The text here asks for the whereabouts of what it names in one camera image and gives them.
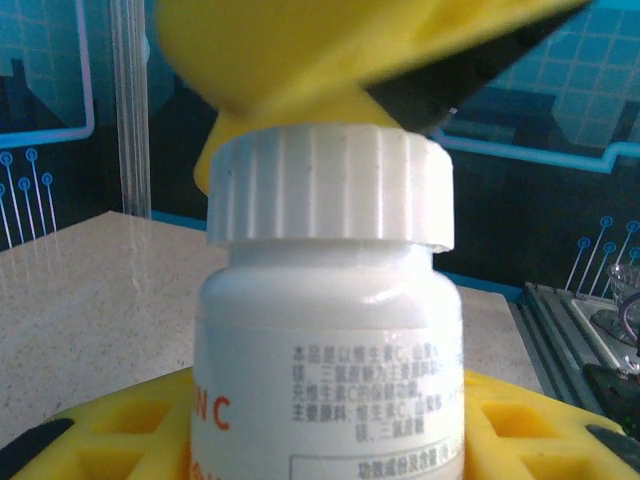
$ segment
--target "speckled countertop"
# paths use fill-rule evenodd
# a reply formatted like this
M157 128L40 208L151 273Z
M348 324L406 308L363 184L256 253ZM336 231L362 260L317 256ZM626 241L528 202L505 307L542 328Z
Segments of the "speckled countertop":
M0 446L52 414L190 366L205 235L117 213L0 253ZM466 367L540 391L504 297L460 289Z

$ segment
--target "pill bottle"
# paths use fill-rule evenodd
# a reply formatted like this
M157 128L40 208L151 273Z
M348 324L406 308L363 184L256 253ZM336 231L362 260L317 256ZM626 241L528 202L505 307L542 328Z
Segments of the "pill bottle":
M191 477L462 478L451 159L401 129L296 125L212 160L230 249L195 330Z

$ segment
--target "countertop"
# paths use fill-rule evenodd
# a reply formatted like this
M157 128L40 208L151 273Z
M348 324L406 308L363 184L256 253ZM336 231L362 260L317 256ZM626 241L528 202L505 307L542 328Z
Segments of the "countertop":
M54 413L192 364L203 232L106 213L0 253L0 447ZM541 391L504 297L460 288L465 367Z

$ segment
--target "white screw cap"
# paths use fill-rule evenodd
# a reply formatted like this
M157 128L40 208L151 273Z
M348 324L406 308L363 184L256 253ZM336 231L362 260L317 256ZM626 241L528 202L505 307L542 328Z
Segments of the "white screw cap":
M252 132L213 157L208 239L454 245L451 157L422 135L317 124Z

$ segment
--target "white plastic bottle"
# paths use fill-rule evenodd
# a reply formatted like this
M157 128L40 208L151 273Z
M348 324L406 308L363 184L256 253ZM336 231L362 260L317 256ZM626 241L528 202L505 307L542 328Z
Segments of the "white plastic bottle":
M213 159L192 478L461 479L451 159L399 129L298 125Z

